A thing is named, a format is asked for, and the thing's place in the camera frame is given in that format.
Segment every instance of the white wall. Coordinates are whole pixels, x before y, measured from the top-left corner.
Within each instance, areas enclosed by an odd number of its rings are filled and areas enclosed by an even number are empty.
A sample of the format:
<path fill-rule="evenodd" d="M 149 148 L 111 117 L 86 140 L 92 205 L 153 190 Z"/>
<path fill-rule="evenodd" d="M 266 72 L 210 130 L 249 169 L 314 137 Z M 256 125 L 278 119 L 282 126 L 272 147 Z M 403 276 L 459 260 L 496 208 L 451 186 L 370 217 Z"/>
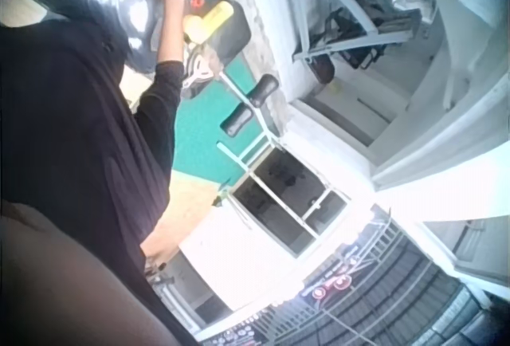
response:
<path fill-rule="evenodd" d="M 457 268 L 485 275 L 510 286 L 510 217 L 489 218 L 472 261 L 458 261 Z"/>
<path fill-rule="evenodd" d="M 381 191 L 382 206 L 415 222 L 510 214 L 510 142 L 424 179 Z"/>
<path fill-rule="evenodd" d="M 237 310 L 289 273 L 296 259 L 226 200 L 184 240 L 181 251 L 209 287 Z"/>
<path fill-rule="evenodd" d="M 360 103 L 358 99 L 363 100 L 376 111 L 378 111 L 376 108 L 379 108 L 382 109 L 382 113 L 390 114 L 390 112 L 386 111 L 384 106 L 381 108 L 377 100 L 367 97 L 345 81 L 334 79 L 315 98 L 338 112 L 373 140 L 379 137 L 388 126 L 383 118 Z"/>
<path fill-rule="evenodd" d="M 280 75 L 281 90 L 287 101 L 302 97 L 318 84 L 303 61 L 292 62 L 292 54 L 299 41 L 290 0 L 254 0 L 264 33 L 269 39 L 274 61 Z M 308 3 L 309 23 L 316 18 L 316 0 Z"/>

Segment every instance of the padded roller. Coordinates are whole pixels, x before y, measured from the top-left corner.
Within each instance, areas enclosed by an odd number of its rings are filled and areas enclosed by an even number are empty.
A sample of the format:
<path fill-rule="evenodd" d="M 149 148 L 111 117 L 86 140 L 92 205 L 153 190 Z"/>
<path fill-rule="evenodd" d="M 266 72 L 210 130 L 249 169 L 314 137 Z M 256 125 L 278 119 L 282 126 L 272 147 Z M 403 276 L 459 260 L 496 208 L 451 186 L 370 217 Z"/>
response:
<path fill-rule="evenodd" d="M 278 80 L 273 75 L 266 73 L 258 81 L 257 85 L 249 92 L 249 101 L 252 102 L 255 108 L 260 108 L 268 96 L 275 92 L 278 87 L 280 87 Z"/>
<path fill-rule="evenodd" d="M 228 136 L 235 137 L 252 117 L 253 111 L 245 104 L 239 104 L 220 127 Z"/>

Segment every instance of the metal frame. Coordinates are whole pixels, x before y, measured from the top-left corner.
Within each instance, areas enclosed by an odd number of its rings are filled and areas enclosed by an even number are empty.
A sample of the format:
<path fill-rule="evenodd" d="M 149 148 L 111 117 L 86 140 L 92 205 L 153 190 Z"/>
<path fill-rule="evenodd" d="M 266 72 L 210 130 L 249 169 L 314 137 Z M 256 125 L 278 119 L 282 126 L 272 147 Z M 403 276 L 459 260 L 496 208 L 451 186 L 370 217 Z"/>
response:
<path fill-rule="evenodd" d="M 333 187 L 329 186 L 327 182 L 324 181 L 324 178 L 317 174 L 317 172 L 312 171 L 320 180 L 320 182 L 324 185 L 324 191 L 321 194 L 321 196 L 308 208 L 308 210 L 303 214 L 303 216 L 299 216 L 290 206 L 288 206 L 282 199 L 280 199 L 272 190 L 269 188 L 264 181 L 259 178 L 252 167 L 252 165 L 257 161 L 257 159 L 269 148 L 275 148 L 279 147 L 279 139 L 276 137 L 270 130 L 265 122 L 264 116 L 262 115 L 262 112 L 259 108 L 255 108 L 253 104 L 250 102 L 248 97 L 236 86 L 236 84 L 226 75 L 224 72 L 220 73 L 221 80 L 236 94 L 236 96 L 248 107 L 250 107 L 255 117 L 257 118 L 259 124 L 262 127 L 262 133 L 255 138 L 255 140 L 252 141 L 242 152 L 239 156 L 235 155 L 224 143 L 217 142 L 216 146 L 220 151 L 225 153 L 227 156 L 229 156 L 239 167 L 243 169 L 246 175 L 251 177 L 255 183 L 257 183 L 268 195 L 271 196 L 271 198 L 278 203 L 287 213 L 290 215 L 291 218 L 294 219 L 300 226 L 302 226 L 315 240 L 321 236 L 321 234 L 316 233 L 307 223 L 307 218 L 310 217 L 310 215 L 317 209 L 320 209 L 320 204 L 329 196 L 330 193 L 336 193 L 345 203 L 346 205 L 349 204 L 351 201 L 348 196 L 346 196 L 343 193 L 340 193 L 336 190 L 334 190 Z M 245 157 L 254 150 L 254 148 L 257 147 L 257 145 L 261 144 L 264 138 L 267 139 L 265 143 L 263 143 L 257 151 L 245 161 Z M 302 164 L 306 167 L 308 167 L 303 161 L 301 161 L 298 156 L 295 156 Z M 273 233 L 270 233 L 267 228 L 263 228 L 266 232 L 269 233 L 269 235 L 275 239 L 275 236 Z M 290 252 L 294 255 L 294 257 L 298 257 L 298 254 L 295 254 L 294 252 Z"/>
<path fill-rule="evenodd" d="M 293 60 L 309 59 L 323 54 L 331 54 L 347 49 L 367 47 L 371 45 L 387 45 L 392 43 L 402 43 L 410 40 L 415 32 L 416 21 L 412 13 L 396 12 L 393 6 L 387 0 L 375 0 L 386 14 L 389 15 L 409 15 L 411 26 L 400 28 L 390 32 L 382 32 L 377 28 L 367 12 L 357 3 L 356 0 L 340 0 L 342 4 L 351 12 L 352 16 L 359 22 L 367 33 L 365 36 L 345 41 L 337 41 L 331 44 L 327 42 L 322 46 L 310 48 L 310 39 L 308 36 L 308 22 L 304 0 L 292 0 L 292 8 L 296 18 L 296 23 L 300 32 L 301 51 L 292 56 Z"/>

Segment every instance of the window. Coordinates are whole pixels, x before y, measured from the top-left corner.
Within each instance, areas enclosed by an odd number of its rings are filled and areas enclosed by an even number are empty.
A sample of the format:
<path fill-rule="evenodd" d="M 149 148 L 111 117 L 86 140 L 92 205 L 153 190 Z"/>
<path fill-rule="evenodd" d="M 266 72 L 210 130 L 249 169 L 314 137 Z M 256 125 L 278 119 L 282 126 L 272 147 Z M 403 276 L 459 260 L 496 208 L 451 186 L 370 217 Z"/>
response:
<path fill-rule="evenodd" d="M 257 167 L 255 175 L 293 210 L 299 220 L 252 178 L 247 178 L 233 195 L 295 256 L 310 246 L 347 205 L 333 191 L 326 190 L 316 175 L 286 151 L 273 150 Z"/>
<path fill-rule="evenodd" d="M 422 12 L 422 21 L 429 25 L 434 21 L 437 11 L 435 0 L 393 0 L 393 6 L 397 10 L 408 11 L 419 9 Z"/>

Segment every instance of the railing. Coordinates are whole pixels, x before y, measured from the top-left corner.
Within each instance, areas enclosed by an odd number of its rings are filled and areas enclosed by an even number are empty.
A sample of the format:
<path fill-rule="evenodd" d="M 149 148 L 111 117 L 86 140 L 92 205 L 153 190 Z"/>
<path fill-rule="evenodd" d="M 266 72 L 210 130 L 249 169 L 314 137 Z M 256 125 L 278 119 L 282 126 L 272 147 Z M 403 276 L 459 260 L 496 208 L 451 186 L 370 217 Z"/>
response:
<path fill-rule="evenodd" d="M 340 301 L 327 309 L 314 309 L 301 297 L 285 302 L 276 308 L 268 307 L 254 326 L 270 340 L 270 344 L 280 343 L 288 339 L 292 334 L 303 331 L 323 317 L 329 317 L 339 322 L 339 319 L 333 316 L 331 311 L 341 305 L 370 278 L 402 238 L 399 228 L 391 222 L 390 218 L 384 221 L 376 220 L 369 223 L 363 232 L 368 232 L 368 240 L 354 254 L 357 257 L 357 262 L 350 273 L 358 272 L 368 265 L 375 264 L 373 270 L 360 283 L 352 285 L 349 288 L 350 292 Z M 339 257 L 333 255 L 329 261 L 334 261 L 335 258 Z M 330 264 L 330 262 L 326 262 L 325 267 L 318 269 L 309 280 L 313 280 L 316 276 L 323 274 L 324 268 L 327 268 Z M 345 328 L 349 328 L 344 323 L 340 324 Z M 369 344 L 373 344 L 364 336 L 362 336 L 362 339 Z"/>

